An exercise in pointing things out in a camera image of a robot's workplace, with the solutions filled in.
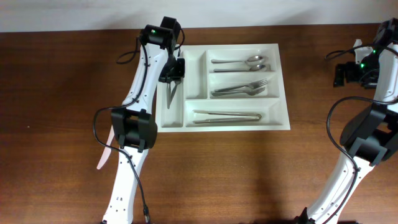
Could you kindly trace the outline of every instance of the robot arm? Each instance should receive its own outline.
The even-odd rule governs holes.
[[[135,103],[112,110],[112,127],[107,145],[113,137],[118,140],[120,150],[130,156],[119,153],[119,164],[113,186],[111,200],[102,223],[131,224],[133,203],[138,179],[134,178],[132,167],[140,173],[148,148],[153,147],[157,136],[157,125],[153,119],[152,102],[158,81],[170,84],[181,80],[184,75],[184,61],[178,58],[175,50],[180,25],[175,19],[165,17],[160,27],[147,26],[141,31],[141,57],[136,76],[123,105]],[[99,161],[100,169],[108,160],[111,150],[106,147]]]
[[[355,46],[360,44],[361,41],[357,40]],[[398,44],[394,44],[394,41],[387,43],[386,46],[398,51]],[[379,77],[374,99],[382,102],[396,101],[398,99],[398,56],[387,50],[368,56],[376,51],[369,48],[365,51],[356,51],[357,64],[363,64],[364,61],[369,61],[369,57],[376,56],[379,61]],[[340,144],[345,147],[346,152],[358,166],[357,176],[355,177],[351,160],[341,153],[321,196],[311,207],[305,208],[301,216],[296,217],[295,224],[320,224],[326,223],[327,220],[330,224],[338,223],[341,210],[358,184],[375,165],[387,160],[398,150],[397,121],[397,103],[393,105],[373,103],[346,125],[341,134]],[[381,123],[387,123],[389,133],[377,129]],[[356,179],[353,188],[348,192],[354,178]],[[347,194],[349,194],[347,200],[343,202]]]

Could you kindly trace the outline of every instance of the wooden surface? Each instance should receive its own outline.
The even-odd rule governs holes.
[[[187,29],[187,45],[278,43],[291,131],[160,133],[141,172],[152,219],[161,223],[266,223],[299,215],[320,194],[339,155],[325,121],[332,104],[372,97],[356,84],[333,88],[323,56],[372,41],[377,24]],[[101,107],[125,98],[137,60],[137,30],[0,34],[1,223],[98,223],[108,206],[117,154],[101,170],[103,148],[91,122]],[[332,131],[366,103],[343,103]],[[99,118],[106,140],[109,114]],[[381,164],[355,191],[341,216],[361,223],[397,223],[398,156]],[[142,222],[137,192],[134,222]]]

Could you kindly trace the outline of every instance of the metal tongs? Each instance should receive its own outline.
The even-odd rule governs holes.
[[[170,105],[172,104],[172,101],[173,101],[173,98],[174,98],[174,95],[175,95],[175,92],[177,91],[177,86],[179,85],[179,84],[181,84],[181,80],[174,80],[174,83],[175,83],[175,85],[174,85],[174,88],[173,88],[173,90],[172,90],[172,87],[171,87],[171,83],[168,83],[167,84],[167,92],[166,92],[166,95],[167,95],[167,109],[170,109]]]
[[[259,121],[262,116],[257,113],[247,112],[211,112],[194,110],[194,113],[208,114],[208,115],[227,115],[227,116],[241,116],[243,118],[215,118],[193,121],[194,124],[211,124],[211,123],[227,123],[227,122],[246,122],[246,121]]]

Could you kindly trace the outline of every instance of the stainless steel spoon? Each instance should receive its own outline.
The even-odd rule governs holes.
[[[265,72],[267,71],[266,65],[255,65],[250,69],[214,69],[214,72]]]
[[[253,57],[249,57],[247,60],[217,60],[211,59],[212,63],[235,63],[235,62],[244,62],[246,65],[253,66],[253,65],[260,65],[264,63],[266,59],[263,56],[256,55]]]

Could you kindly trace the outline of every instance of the white cutlery tray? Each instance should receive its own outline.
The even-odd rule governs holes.
[[[170,109],[167,109],[165,83],[158,83],[156,96],[156,123],[158,132],[187,131],[250,131],[290,130],[284,82],[277,44],[251,45],[197,45],[182,46],[185,59],[185,78],[177,87]],[[214,73],[215,68],[245,68],[245,63],[213,64],[211,59],[247,60],[261,55],[266,58],[266,72]],[[265,90],[249,96],[238,93],[213,96],[211,91],[233,85],[267,79]],[[250,112],[262,116],[259,121],[195,124],[196,120],[229,118],[224,115],[194,113],[195,110],[215,112]]]

